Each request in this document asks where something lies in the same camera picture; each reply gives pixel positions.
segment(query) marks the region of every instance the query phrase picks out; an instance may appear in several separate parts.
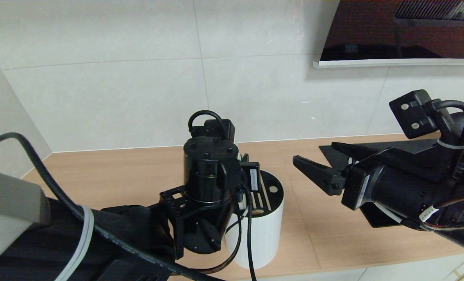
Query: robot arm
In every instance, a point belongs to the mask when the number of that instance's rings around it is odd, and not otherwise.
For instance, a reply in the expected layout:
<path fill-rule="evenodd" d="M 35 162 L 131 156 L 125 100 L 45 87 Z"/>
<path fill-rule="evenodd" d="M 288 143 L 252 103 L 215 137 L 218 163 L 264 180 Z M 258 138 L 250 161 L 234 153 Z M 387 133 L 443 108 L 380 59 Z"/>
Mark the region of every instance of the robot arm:
<path fill-rule="evenodd" d="M 215 119 L 194 126 L 193 120 L 204 114 Z M 170 275 L 182 275 L 194 280 L 219 280 L 206 274 L 232 262 L 239 250 L 241 231 L 232 255 L 216 267 L 188 269 L 175 260 L 184 255 L 184 248 L 198 254 L 219 251 L 231 215 L 244 212 L 239 203 L 251 202 L 251 182 L 245 175 L 251 169 L 259 173 L 259 163 L 240 157 L 234 131 L 230 120 L 214 112 L 193 114 L 189 120 L 192 138 L 184 145 L 183 185 L 161 192 L 159 202 L 149 207 L 92 210 L 91 228 L 96 231 L 90 231 L 93 235 L 86 255 L 65 279 L 163 281 Z M 21 143 L 58 200 L 44 197 L 38 185 L 0 174 L 0 226 L 5 226 L 0 230 L 12 232 L 0 233 L 0 241 L 5 241 L 0 244 L 0 280 L 57 280 L 83 240 L 89 208 L 83 211 L 68 198 L 25 137 L 6 133 L 0 136 L 0 142 L 10 138 Z M 22 226 L 10 229 L 10 224 Z"/>
<path fill-rule="evenodd" d="M 375 203 L 399 224 L 434 231 L 464 247 L 464 103 L 432 101 L 419 90 L 389 105 L 409 139 L 440 130 L 437 144 L 408 153 L 334 142 L 333 149 L 356 163 L 339 171 L 297 155 L 293 164 L 326 194 L 344 190 L 341 203 L 352 210 Z M 447 107 L 463 113 L 449 114 Z"/>

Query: wall tile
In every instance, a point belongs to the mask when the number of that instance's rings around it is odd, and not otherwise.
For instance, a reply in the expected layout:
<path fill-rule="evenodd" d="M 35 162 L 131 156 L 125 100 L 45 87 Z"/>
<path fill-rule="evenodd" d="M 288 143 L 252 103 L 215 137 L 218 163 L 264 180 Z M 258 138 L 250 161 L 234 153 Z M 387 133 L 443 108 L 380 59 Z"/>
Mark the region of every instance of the wall tile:
<path fill-rule="evenodd" d="M 0 71 L 0 135 L 8 132 L 24 135 L 41 159 L 52 153 Z M 0 142 L 0 173 L 21 178 L 32 167 L 27 154 L 16 140 Z"/>
<path fill-rule="evenodd" d="M 384 267 L 369 267 L 359 281 L 402 281 L 402 280 L 455 280 L 446 279 L 454 269 L 464 262 L 464 254 L 400 263 Z"/>
<path fill-rule="evenodd" d="M 359 281 L 366 269 L 262 278 L 262 281 Z"/>
<path fill-rule="evenodd" d="M 209 107 L 240 142 L 363 135 L 388 68 L 311 64 L 310 55 L 203 59 Z"/>
<path fill-rule="evenodd" d="M 188 118 L 207 109 L 200 59 L 45 66 L 5 75 L 54 152 L 184 144 Z"/>
<path fill-rule="evenodd" d="M 196 0 L 203 57 L 322 53 L 339 0 Z"/>
<path fill-rule="evenodd" d="M 192 1 L 0 1 L 2 69 L 196 57 Z"/>
<path fill-rule="evenodd" d="M 367 133 L 402 133 L 389 102 L 417 89 L 432 99 L 464 101 L 464 66 L 392 66 Z"/>

